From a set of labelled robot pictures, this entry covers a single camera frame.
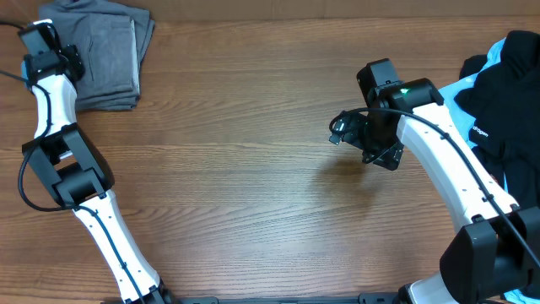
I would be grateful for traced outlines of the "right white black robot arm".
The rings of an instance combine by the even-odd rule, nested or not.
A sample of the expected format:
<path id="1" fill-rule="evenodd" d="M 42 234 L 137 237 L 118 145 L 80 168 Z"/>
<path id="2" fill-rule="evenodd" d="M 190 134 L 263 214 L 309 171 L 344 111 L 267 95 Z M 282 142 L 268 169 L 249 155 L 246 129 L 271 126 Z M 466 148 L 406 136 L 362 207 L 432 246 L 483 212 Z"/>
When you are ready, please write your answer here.
<path id="1" fill-rule="evenodd" d="M 445 202 L 455 236 L 430 277 L 403 286 L 390 303 L 479 303 L 519 290 L 539 296 L 539 209 L 497 185 L 458 133 L 428 79 L 359 79 L 366 106 L 342 111 L 330 140 L 394 171 L 409 148 Z"/>

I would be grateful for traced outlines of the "grey khaki shorts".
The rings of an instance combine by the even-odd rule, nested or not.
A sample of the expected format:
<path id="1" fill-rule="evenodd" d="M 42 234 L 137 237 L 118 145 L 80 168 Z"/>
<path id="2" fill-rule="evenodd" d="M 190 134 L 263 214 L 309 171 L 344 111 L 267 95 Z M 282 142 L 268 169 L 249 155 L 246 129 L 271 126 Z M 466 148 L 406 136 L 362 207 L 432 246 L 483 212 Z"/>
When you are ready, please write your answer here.
<path id="1" fill-rule="evenodd" d="M 78 111 L 129 111 L 138 104 L 140 70 L 155 21 L 148 10 L 103 0 L 54 1 L 39 17 L 61 43 L 75 45 L 84 65 L 76 82 Z"/>

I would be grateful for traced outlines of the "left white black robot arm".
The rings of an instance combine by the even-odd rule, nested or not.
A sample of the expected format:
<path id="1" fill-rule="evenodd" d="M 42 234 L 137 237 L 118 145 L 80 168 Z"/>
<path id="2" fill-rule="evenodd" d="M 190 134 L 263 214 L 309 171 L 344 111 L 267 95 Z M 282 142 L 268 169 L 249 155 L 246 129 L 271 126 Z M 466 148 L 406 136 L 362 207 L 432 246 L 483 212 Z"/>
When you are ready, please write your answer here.
<path id="1" fill-rule="evenodd" d="M 75 116 L 78 50 L 38 46 L 24 56 L 25 83 L 35 96 L 38 126 L 22 147 L 20 172 L 31 168 L 51 195 L 51 211 L 71 211 L 107 262 L 124 303 L 174 303 L 176 298 L 138 249 L 112 189 L 114 177 Z"/>

